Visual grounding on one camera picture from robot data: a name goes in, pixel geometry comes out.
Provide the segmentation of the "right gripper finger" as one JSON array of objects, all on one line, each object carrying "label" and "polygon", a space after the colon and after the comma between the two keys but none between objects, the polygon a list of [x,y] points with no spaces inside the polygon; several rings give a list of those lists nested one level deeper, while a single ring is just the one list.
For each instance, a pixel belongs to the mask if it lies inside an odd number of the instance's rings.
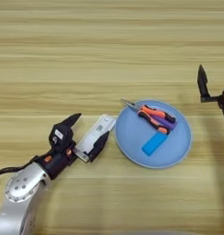
[{"label": "right gripper finger", "polygon": [[207,89],[207,74],[202,65],[199,65],[197,74],[197,85],[200,93],[200,101],[202,103],[206,102],[219,102],[220,95],[211,96]]}]

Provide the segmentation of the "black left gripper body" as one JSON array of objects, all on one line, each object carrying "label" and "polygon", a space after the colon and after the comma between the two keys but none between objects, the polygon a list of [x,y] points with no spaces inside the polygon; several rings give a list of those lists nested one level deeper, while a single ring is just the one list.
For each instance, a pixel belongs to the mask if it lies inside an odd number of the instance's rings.
[{"label": "black left gripper body", "polygon": [[73,152],[75,142],[72,140],[62,151],[51,150],[41,155],[36,160],[51,180],[54,180],[67,167],[70,166],[77,156]]}]

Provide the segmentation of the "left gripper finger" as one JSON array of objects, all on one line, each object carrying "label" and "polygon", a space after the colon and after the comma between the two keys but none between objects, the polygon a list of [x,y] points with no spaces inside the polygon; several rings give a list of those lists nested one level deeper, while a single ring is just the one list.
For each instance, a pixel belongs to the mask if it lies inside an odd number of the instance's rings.
[{"label": "left gripper finger", "polygon": [[81,116],[81,113],[73,114],[73,115],[69,116],[68,118],[66,118],[62,122],[62,124],[64,125],[64,127],[70,129],[77,122],[77,120],[80,118],[80,116]]},{"label": "left gripper finger", "polygon": [[93,149],[88,153],[90,162],[93,162],[94,159],[99,155],[101,150],[104,149],[108,136],[109,136],[109,132],[107,131],[94,143]]}]

